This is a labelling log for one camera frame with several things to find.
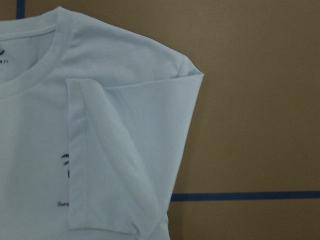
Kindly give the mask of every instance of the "t-shirt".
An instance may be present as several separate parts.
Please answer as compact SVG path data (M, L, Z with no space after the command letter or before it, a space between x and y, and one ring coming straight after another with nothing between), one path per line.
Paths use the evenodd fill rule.
M0 21L0 240L169 240L203 77L61 6Z

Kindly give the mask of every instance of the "vertical blue line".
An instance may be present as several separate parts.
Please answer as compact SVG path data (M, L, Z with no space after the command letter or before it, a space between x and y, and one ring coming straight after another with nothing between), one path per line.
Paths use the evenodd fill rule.
M25 18L26 0L16 0L16 19Z

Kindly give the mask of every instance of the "cardboard surface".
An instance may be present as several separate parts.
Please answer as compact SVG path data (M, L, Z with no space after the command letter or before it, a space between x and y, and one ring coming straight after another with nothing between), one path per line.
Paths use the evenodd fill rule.
M57 6L152 38L205 74L175 193L320 190L320 1L27 0L25 16ZM316 240L319 203L172 202L170 235Z

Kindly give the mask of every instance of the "blue stripe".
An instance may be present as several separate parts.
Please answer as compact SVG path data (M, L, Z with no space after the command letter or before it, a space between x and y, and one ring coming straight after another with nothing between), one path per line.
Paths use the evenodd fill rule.
M16 0L16 19L25 18L26 1Z
M320 191L174 193L171 197L171 202L319 199L319 198L320 198Z

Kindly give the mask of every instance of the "small black graphic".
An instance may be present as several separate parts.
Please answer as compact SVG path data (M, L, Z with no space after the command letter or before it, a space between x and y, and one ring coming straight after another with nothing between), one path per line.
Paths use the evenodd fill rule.
M69 154L64 154L61 158L69 158Z
M58 207L60 207L60 206L69 206L69 203L68 202L60 202L60 201L58 201L58 205L57 205Z

